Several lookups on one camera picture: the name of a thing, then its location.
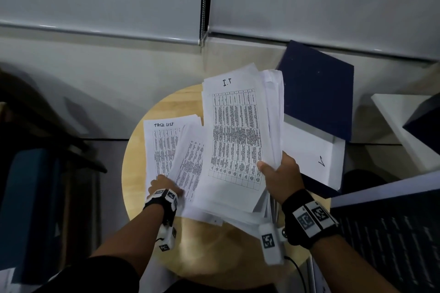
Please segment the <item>wrist strap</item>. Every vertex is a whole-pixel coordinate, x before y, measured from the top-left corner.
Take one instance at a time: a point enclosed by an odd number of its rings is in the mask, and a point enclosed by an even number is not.
[[[291,195],[282,205],[285,232],[291,245],[310,249],[319,239],[338,234],[338,222],[305,190]]]
[[[172,226],[177,210],[177,194],[173,190],[159,189],[152,195],[148,196],[144,209],[151,204],[160,204],[164,209],[164,217],[162,224],[164,226]]]

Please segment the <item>wooden tabletop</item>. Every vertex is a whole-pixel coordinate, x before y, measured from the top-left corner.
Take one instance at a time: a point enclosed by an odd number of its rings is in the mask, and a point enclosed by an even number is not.
[[[201,85],[190,86],[168,95],[152,107],[138,123],[125,150],[122,164],[122,194],[130,219],[137,216],[145,199],[145,142],[143,120],[173,118],[197,114],[203,120]],[[313,197],[327,209],[330,200]],[[283,225],[280,212],[278,223]],[[242,290],[277,282],[295,270],[292,264],[267,266],[260,241],[253,236],[223,223],[214,226],[187,218],[176,217],[176,246],[154,255],[180,277],[222,289]],[[309,257],[309,251],[300,246],[285,244],[286,253],[298,265]]]

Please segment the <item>white wall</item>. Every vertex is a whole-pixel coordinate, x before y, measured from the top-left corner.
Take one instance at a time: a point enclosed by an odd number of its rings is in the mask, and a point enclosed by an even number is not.
[[[0,27],[0,66],[50,103],[83,137],[129,138],[163,97],[254,62],[274,68],[284,46],[209,38],[197,46]],[[428,76],[420,62],[330,55],[355,66],[353,141],[390,132],[373,106],[374,93],[405,92]]]

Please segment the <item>forearm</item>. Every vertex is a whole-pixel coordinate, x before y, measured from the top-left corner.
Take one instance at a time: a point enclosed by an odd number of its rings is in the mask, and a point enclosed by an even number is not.
[[[333,293],[398,292],[340,235],[316,241],[310,252]]]
[[[123,258],[135,268],[140,278],[153,253],[163,216],[161,205],[146,207],[136,218],[104,241],[91,257],[108,255]]]

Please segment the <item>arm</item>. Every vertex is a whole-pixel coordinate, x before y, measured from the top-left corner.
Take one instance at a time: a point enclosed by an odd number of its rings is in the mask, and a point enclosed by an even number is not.
[[[151,195],[163,188],[171,189],[178,195],[182,195],[183,192],[163,175],[151,182],[148,192]],[[91,257],[106,255],[122,258],[128,261],[141,277],[153,253],[163,215],[164,210],[159,204],[146,207],[136,218],[108,238]]]
[[[262,161],[258,162],[257,166],[266,177],[267,190],[280,204],[304,189],[297,163],[285,152],[277,170]],[[310,252],[334,293],[398,292],[340,235],[319,239],[312,245]]]

